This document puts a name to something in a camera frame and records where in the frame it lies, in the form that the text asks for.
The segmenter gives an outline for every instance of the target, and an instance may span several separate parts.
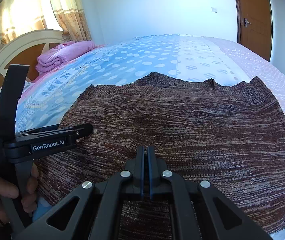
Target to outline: brown sweater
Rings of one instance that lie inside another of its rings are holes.
[[[255,77],[224,87],[159,73],[124,86],[90,86],[61,126],[90,122],[78,148],[43,158],[39,190],[50,204],[83,181],[121,171],[139,145],[153,145],[169,168],[207,179],[268,233],[285,228],[285,116]],[[168,239],[167,203],[124,204],[120,239]]]

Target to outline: door handle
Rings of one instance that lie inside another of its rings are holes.
[[[251,24],[246,18],[245,18],[245,27],[247,28],[248,24]]]

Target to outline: window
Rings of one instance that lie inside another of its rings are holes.
[[[62,31],[62,28],[59,26],[55,14],[52,11],[50,0],[41,0],[41,7],[46,19],[47,28]]]

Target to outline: hand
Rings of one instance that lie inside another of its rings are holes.
[[[36,204],[37,196],[36,196],[35,191],[38,186],[37,178],[39,176],[39,172],[38,172],[37,166],[34,163],[32,165],[30,174],[31,174],[31,177],[29,178],[27,182],[27,187],[26,187],[28,194],[25,195],[21,200],[23,209],[27,213],[33,212],[37,208],[37,204]],[[17,198],[19,196],[19,190],[14,184],[0,177],[0,196],[9,197],[9,198]],[[0,200],[0,219],[4,224],[9,222],[9,219],[4,211],[4,207],[1,203],[1,200]]]

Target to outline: door frame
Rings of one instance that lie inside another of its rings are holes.
[[[240,44],[241,42],[241,26],[243,24],[242,22],[242,17],[241,17],[241,2],[240,0],[235,0],[236,1],[236,11],[237,11],[237,43]],[[270,24],[271,24],[271,44],[270,44],[270,55],[272,55],[272,47],[273,47],[273,13],[272,13],[272,4],[269,1],[269,7],[270,7]]]

